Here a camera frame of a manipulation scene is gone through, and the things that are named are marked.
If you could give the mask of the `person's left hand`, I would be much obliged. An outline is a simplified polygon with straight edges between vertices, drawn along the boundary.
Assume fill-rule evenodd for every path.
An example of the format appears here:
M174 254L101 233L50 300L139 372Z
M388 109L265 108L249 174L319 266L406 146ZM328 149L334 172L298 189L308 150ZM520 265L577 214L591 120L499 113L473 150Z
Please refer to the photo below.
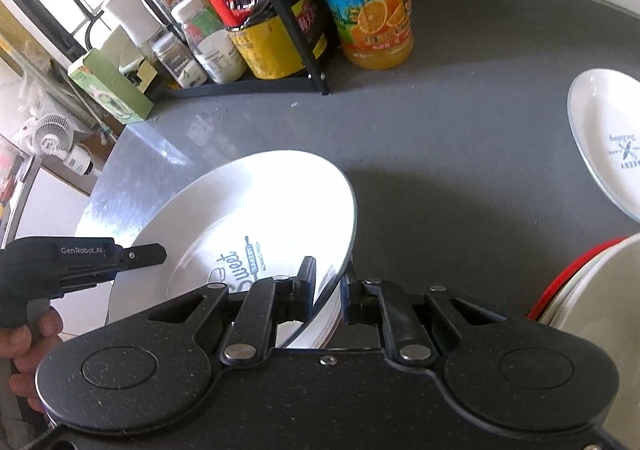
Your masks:
M32 340L28 326L1 329L1 358L14 362L15 371L8 378L9 389L15 396L25 398L29 407L44 412L35 384L35 373L41 360L63 343L60 334L63 320L58 311L49 307L38 319L39 340Z

